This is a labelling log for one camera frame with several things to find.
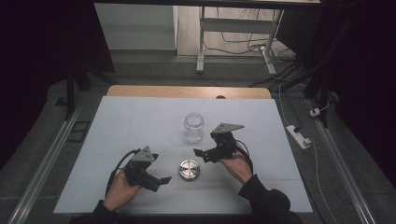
person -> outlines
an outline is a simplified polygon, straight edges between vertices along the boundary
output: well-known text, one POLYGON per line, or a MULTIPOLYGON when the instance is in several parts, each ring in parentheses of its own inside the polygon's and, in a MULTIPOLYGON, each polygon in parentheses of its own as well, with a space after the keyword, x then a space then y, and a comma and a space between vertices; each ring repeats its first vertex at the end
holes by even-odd
MULTIPOLYGON (((238 195, 249 201, 256 223, 302 223, 300 218, 290 211, 289 198, 277 189, 266 189, 257 175, 251 173, 246 158, 240 152, 235 151, 230 159, 219 160, 219 162, 241 182, 242 188, 238 195)), ((116 210, 129 203, 140 189, 139 186, 130 186, 124 171, 119 171, 105 199, 99 201, 88 218, 74 223, 115 223, 118 219, 116 210)))

jar lid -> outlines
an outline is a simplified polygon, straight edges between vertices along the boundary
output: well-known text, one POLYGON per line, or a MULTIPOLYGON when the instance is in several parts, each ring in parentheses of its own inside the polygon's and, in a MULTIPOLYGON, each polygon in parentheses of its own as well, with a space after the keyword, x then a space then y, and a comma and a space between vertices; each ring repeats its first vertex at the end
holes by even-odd
POLYGON ((185 160, 178 167, 178 173, 184 180, 192 181, 199 175, 199 164, 194 160, 185 160))

white wall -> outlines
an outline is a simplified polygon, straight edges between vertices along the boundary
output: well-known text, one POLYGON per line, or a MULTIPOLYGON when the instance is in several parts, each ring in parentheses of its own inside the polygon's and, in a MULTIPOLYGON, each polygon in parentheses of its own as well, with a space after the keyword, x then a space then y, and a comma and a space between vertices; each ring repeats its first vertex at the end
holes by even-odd
POLYGON ((109 49, 177 48, 177 7, 124 4, 95 7, 109 49))

power plug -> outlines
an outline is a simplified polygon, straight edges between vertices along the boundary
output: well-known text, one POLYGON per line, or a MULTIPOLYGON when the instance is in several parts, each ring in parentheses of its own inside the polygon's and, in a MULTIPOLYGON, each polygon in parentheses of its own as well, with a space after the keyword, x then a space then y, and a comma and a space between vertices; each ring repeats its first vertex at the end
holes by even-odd
POLYGON ((316 116, 318 116, 320 114, 320 110, 318 108, 310 110, 309 114, 311 115, 312 118, 316 117, 316 116))
POLYGON ((295 129, 296 127, 294 127, 294 125, 286 127, 286 130, 288 130, 289 134, 293 137, 294 141, 296 141, 301 149, 307 149, 311 147, 311 140, 309 138, 303 138, 300 132, 294 131, 295 129))

white desk leg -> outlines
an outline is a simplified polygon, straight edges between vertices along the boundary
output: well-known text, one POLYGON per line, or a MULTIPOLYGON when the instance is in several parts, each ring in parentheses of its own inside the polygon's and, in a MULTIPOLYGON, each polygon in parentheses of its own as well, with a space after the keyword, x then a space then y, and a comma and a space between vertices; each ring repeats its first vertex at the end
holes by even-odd
POLYGON ((205 7, 200 7, 200 34, 197 56, 197 73, 204 72, 204 32, 205 32, 205 7))
POLYGON ((280 22, 280 18, 282 16, 283 10, 279 10, 277 9, 275 11, 275 18, 274 18, 274 24, 271 28, 271 33, 270 36, 268 37, 268 42, 267 45, 265 46, 265 48, 262 51, 262 57, 264 57, 266 66, 267 66, 267 70, 268 73, 270 75, 275 75, 276 74, 276 70, 274 68, 274 65, 271 62, 271 57, 270 57, 270 50, 271 50, 271 46, 274 42, 274 38, 276 35, 276 31, 277 31, 277 27, 279 26, 279 22, 280 22))

